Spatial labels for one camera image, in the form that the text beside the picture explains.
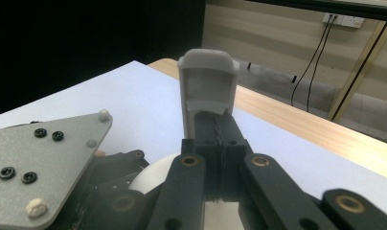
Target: dark background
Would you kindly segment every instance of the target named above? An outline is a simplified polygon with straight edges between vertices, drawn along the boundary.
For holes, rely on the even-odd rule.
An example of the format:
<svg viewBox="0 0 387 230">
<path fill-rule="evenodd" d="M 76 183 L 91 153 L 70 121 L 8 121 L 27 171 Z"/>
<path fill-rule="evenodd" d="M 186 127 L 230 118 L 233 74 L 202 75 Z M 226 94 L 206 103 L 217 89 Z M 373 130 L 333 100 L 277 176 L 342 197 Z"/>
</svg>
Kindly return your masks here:
<svg viewBox="0 0 387 230">
<path fill-rule="evenodd" d="M 205 0 L 0 5 L 0 113 L 201 46 Z"/>
</svg>

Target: white screw cap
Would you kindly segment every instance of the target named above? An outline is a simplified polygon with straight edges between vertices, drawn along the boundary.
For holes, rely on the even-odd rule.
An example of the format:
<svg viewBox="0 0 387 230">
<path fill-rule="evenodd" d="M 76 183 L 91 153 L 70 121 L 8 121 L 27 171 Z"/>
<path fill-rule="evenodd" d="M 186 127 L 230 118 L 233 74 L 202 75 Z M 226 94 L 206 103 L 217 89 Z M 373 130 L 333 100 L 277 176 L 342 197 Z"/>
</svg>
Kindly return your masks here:
<svg viewBox="0 0 387 230">
<path fill-rule="evenodd" d="M 26 206 L 26 213 L 29 218 L 38 218 L 47 211 L 47 204 L 41 198 L 32 199 Z"/>
<path fill-rule="evenodd" d="M 109 111 L 107 111 L 106 109 L 102 109 L 100 112 L 99 112 L 99 121 L 101 122 L 105 122 L 109 119 Z"/>
</svg>

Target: screw head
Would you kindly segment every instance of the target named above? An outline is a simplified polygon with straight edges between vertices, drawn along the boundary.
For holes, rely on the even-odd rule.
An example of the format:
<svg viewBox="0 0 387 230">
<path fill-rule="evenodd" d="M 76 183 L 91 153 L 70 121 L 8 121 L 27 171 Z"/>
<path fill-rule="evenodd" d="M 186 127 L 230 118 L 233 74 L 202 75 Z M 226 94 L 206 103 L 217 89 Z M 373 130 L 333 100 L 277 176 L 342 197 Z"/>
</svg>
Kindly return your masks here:
<svg viewBox="0 0 387 230">
<path fill-rule="evenodd" d="M 0 178 L 3 180 L 12 179 L 15 176 L 13 167 L 5 167 L 0 171 Z"/>
<path fill-rule="evenodd" d="M 86 146 L 89 147 L 89 148 L 94 148 L 97 145 L 98 145 L 98 143 L 94 139 L 89 139 L 86 142 Z"/>
<path fill-rule="evenodd" d="M 25 184 L 34 183 L 37 180 L 37 174 L 35 172 L 26 172 L 23 177 L 21 177 L 21 181 Z"/>
<path fill-rule="evenodd" d="M 53 140 L 54 141 L 62 141 L 64 139 L 64 133 L 61 131 L 55 131 L 53 133 Z"/>
<path fill-rule="evenodd" d="M 47 136 L 47 130 L 45 128 L 38 128 L 34 131 L 34 136 L 37 138 L 43 138 Z"/>
</svg>

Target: gray metal plate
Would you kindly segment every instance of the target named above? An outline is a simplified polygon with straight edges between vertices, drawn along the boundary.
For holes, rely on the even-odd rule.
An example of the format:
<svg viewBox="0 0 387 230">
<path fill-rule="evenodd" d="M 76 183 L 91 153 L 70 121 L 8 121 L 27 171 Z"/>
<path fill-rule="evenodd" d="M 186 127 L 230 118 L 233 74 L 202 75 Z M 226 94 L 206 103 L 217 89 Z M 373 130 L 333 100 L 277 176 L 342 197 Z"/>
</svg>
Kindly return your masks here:
<svg viewBox="0 0 387 230">
<path fill-rule="evenodd" d="M 16 171 L 10 180 L 0 178 L 0 229 L 44 229 L 54 221 L 112 125 L 110 115 L 100 118 L 96 113 L 0 129 L 0 171 L 7 166 Z M 36 138 L 34 131 L 41 127 L 48 135 Z M 62 141 L 53 140 L 55 131 L 64 133 Z M 96 145 L 87 146 L 88 141 Z M 37 181 L 24 184 L 26 172 L 35 172 Z M 35 198 L 43 199 L 48 210 L 28 218 L 26 206 Z"/>
</svg>

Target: white wall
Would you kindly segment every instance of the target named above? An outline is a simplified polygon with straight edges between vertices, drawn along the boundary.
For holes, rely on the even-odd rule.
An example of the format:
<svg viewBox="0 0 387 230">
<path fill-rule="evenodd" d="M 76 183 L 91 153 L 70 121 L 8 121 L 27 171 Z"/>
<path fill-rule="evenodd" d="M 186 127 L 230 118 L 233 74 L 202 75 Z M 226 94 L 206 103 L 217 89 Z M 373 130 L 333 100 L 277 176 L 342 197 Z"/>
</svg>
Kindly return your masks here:
<svg viewBox="0 0 387 230">
<path fill-rule="evenodd" d="M 203 47 L 301 76 L 325 29 L 323 16 L 243 0 L 208 0 Z M 315 80 L 341 88 L 377 24 L 365 19 L 360 29 L 333 26 Z M 358 92 L 387 100 L 387 43 L 366 78 Z"/>
</svg>

